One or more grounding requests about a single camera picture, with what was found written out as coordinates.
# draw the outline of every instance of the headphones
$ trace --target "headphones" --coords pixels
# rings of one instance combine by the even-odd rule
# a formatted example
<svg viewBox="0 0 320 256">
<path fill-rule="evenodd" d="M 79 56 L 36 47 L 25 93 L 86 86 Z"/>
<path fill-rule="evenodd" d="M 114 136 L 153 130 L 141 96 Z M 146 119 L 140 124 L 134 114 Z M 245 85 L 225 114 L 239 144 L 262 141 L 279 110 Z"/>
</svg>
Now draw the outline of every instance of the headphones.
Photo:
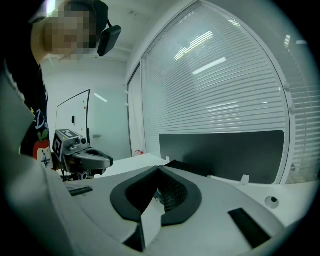
<svg viewBox="0 0 320 256">
<path fill-rule="evenodd" d="M 66 6 L 85 7 L 95 15 L 96 34 L 100 39 L 97 53 L 99 56 L 105 56 L 114 47 L 121 33 L 121 27 L 119 25 L 112 26 L 108 19 L 109 7 L 100 0 L 70 0 Z"/>
</svg>

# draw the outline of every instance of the window blinds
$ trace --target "window blinds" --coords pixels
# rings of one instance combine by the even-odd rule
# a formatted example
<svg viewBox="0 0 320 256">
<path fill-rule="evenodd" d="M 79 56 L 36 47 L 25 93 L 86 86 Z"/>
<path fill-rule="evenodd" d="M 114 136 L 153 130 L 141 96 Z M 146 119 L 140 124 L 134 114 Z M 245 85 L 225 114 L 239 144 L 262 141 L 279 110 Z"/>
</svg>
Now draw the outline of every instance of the window blinds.
<svg viewBox="0 0 320 256">
<path fill-rule="evenodd" d="M 142 58 L 142 102 L 146 151 L 159 157 L 159 134 L 284 131 L 280 182 L 286 98 L 263 49 L 231 17 L 198 4 L 165 28 Z"/>
<path fill-rule="evenodd" d="M 287 183 L 318 180 L 320 170 L 320 84 L 319 71 L 308 45 L 291 43 L 281 56 L 293 101 L 295 118 L 294 154 Z"/>
</svg>

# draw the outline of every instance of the robotic arm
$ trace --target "robotic arm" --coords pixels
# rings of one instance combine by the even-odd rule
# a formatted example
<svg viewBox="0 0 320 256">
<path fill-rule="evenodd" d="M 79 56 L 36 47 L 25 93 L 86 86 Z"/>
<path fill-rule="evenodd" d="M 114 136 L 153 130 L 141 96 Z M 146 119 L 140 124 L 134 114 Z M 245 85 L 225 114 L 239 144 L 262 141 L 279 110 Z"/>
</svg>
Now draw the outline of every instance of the robotic arm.
<svg viewBox="0 0 320 256">
<path fill-rule="evenodd" d="M 102 175 L 114 163 L 112 157 L 91 147 L 85 137 L 68 129 L 55 131 L 53 152 L 63 166 L 63 170 L 72 174 L 74 181 Z M 70 157 L 75 164 L 69 169 L 67 158 Z"/>
</svg>

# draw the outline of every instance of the black t-shirt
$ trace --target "black t-shirt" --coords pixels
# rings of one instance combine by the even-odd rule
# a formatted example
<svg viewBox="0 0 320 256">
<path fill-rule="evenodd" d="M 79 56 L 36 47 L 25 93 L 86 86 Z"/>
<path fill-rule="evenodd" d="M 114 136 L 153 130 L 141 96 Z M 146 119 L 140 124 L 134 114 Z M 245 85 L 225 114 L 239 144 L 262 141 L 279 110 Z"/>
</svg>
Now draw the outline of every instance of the black t-shirt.
<svg viewBox="0 0 320 256">
<path fill-rule="evenodd" d="M 20 28 L 5 55 L 5 61 L 13 81 L 24 96 L 24 103 L 35 115 L 21 144 L 20 153 L 37 159 L 46 169 L 53 169 L 47 122 L 48 92 L 41 66 L 31 50 L 32 27 L 32 24 L 27 24 Z"/>
</svg>

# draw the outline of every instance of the black slot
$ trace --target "black slot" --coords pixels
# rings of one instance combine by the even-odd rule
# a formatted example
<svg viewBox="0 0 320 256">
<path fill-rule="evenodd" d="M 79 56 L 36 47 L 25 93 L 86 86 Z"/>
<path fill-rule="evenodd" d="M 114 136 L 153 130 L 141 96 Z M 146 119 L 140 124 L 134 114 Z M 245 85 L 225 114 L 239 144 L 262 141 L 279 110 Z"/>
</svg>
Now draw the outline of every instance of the black slot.
<svg viewBox="0 0 320 256">
<path fill-rule="evenodd" d="M 154 166 L 118 184 L 110 194 L 110 201 L 124 220 L 138 223 L 134 234 L 124 244 L 139 252 L 146 247 L 141 215 L 157 189 L 161 192 L 165 209 L 161 217 L 162 227 L 186 222 L 202 202 L 201 191 L 194 183 L 163 166 Z"/>
<path fill-rule="evenodd" d="M 194 166 L 185 162 L 180 162 L 177 160 L 173 160 L 170 163 L 165 165 L 166 167 L 171 167 L 179 170 L 183 170 L 192 174 L 197 174 L 203 177 L 208 177 L 212 174 L 212 170 L 210 168 L 203 168 L 199 166 Z"/>
<path fill-rule="evenodd" d="M 78 195 L 82 195 L 88 192 L 94 191 L 91 187 L 89 186 L 85 186 L 82 188 L 77 188 L 77 189 L 73 189 L 73 190 L 69 190 L 69 193 L 72 197 L 78 196 Z"/>
<path fill-rule="evenodd" d="M 270 239 L 270 236 L 263 231 L 244 209 L 239 208 L 228 213 L 253 249 Z"/>
</svg>

